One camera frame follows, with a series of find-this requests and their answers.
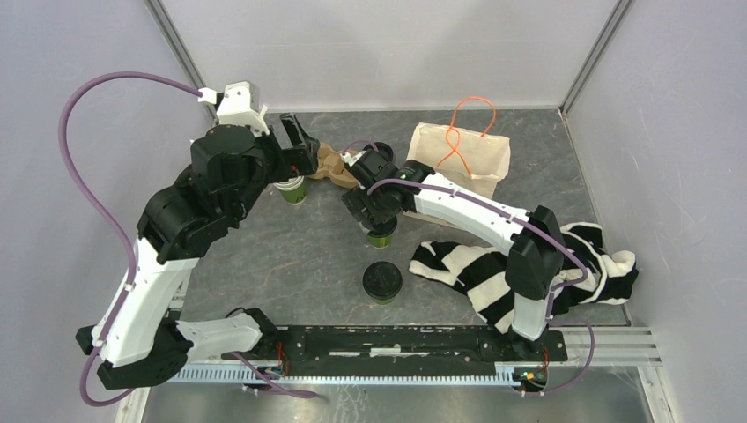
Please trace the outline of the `black coffee lid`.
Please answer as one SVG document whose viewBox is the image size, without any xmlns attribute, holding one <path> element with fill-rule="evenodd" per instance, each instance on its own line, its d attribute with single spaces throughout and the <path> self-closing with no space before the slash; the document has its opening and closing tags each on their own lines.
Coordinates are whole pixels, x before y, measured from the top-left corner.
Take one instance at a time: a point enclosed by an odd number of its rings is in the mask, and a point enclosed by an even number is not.
<svg viewBox="0 0 747 423">
<path fill-rule="evenodd" d="M 367 294 L 399 293 L 403 286 L 403 276 L 393 263 L 379 261 L 366 268 L 362 286 Z"/>
</svg>

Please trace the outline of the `green paper coffee cup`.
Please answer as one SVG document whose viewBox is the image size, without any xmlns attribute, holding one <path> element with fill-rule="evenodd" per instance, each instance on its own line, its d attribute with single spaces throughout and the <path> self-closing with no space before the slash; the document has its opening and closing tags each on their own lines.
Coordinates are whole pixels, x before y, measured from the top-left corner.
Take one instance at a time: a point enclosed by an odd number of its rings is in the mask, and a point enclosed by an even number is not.
<svg viewBox="0 0 747 423">
<path fill-rule="evenodd" d="M 394 300 L 394 298 L 397 296 L 397 293 L 369 293 L 368 295 L 375 303 L 379 305 L 387 305 Z"/>
</svg>

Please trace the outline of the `brown paper bag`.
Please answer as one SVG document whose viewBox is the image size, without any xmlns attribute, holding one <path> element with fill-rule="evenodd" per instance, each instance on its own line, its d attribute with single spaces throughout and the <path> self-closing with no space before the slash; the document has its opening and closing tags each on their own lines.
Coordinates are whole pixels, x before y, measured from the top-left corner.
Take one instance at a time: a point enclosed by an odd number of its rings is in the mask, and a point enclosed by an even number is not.
<svg viewBox="0 0 747 423">
<path fill-rule="evenodd" d="M 456 125 L 459 108 L 469 101 L 480 101 L 491 110 L 491 120 L 480 131 Z M 442 173 L 449 181 L 482 197 L 492 198 L 499 182 L 508 174 L 511 159 L 510 138 L 491 135 L 498 109 L 487 99 L 468 96 L 455 107 L 449 124 L 421 122 L 412 133 L 407 158 Z"/>
</svg>

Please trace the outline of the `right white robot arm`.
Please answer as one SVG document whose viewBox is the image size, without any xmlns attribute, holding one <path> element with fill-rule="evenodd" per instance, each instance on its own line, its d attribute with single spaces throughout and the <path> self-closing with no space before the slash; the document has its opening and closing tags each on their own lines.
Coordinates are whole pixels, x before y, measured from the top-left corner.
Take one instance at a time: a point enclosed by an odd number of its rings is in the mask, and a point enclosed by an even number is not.
<svg viewBox="0 0 747 423">
<path fill-rule="evenodd" d="M 551 284 L 567 252 L 552 211 L 496 203 L 419 161 L 397 167 L 374 149 L 344 152 L 341 159 L 357 182 L 343 202 L 365 231 L 382 232 L 399 214 L 417 212 L 474 234 L 505 255 L 506 281 L 514 292 L 509 349 L 521 360 L 544 349 Z"/>
</svg>

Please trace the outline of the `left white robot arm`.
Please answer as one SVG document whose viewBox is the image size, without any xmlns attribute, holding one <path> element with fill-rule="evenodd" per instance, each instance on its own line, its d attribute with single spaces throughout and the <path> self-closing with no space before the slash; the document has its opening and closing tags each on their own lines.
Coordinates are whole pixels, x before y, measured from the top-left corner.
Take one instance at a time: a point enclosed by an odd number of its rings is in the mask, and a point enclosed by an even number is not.
<svg viewBox="0 0 747 423">
<path fill-rule="evenodd" d="M 319 140 L 293 114 L 280 121 L 288 148 L 247 125 L 209 129 L 191 144 L 191 162 L 174 183 L 148 201 L 126 299 L 76 335 L 85 354 L 101 358 L 97 375 L 105 388 L 153 387 L 192 361 L 244 352 L 261 360 L 275 352 L 275 326 L 258 309 L 204 322 L 180 321 L 167 310 L 210 246 L 239 227 L 266 187 L 316 172 Z"/>
</svg>

